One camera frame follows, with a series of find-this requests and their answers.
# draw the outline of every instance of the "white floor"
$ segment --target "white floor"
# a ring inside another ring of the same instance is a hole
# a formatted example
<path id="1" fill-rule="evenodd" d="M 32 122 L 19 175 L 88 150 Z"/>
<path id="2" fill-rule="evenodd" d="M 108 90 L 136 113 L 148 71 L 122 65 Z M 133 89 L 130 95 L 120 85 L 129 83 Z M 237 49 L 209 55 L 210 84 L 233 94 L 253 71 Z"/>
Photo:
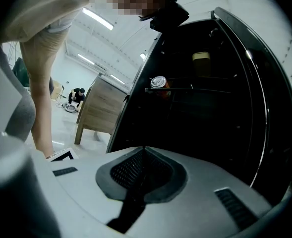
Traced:
<path id="1" fill-rule="evenodd" d="M 75 145 L 78 113 L 70 113 L 58 107 L 58 102 L 52 100 L 52 143 L 54 151 L 71 147 L 79 158 L 96 154 L 105 154 L 110 135 L 93 130 L 83 130 L 81 144 Z M 31 133 L 25 144 L 35 149 Z"/>

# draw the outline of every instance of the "white ceiling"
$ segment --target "white ceiling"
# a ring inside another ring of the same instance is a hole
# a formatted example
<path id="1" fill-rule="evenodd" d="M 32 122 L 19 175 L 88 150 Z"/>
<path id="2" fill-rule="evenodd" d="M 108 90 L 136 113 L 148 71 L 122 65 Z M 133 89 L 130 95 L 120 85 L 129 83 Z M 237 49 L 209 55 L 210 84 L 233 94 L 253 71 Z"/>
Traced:
<path id="1" fill-rule="evenodd" d="M 178 3 L 190 14 L 186 23 L 210 18 L 210 11 L 220 6 L 258 32 L 281 63 L 290 57 L 292 27 L 273 0 L 178 0 Z M 140 54 L 148 54 L 158 32 L 149 28 L 149 20 L 140 22 L 136 15 L 118 15 L 110 6 L 103 0 L 95 0 L 88 8 L 113 24 L 113 30 L 81 12 L 66 40 L 67 51 L 69 56 L 83 62 L 77 56 L 80 53 L 129 88 L 143 64 Z"/>

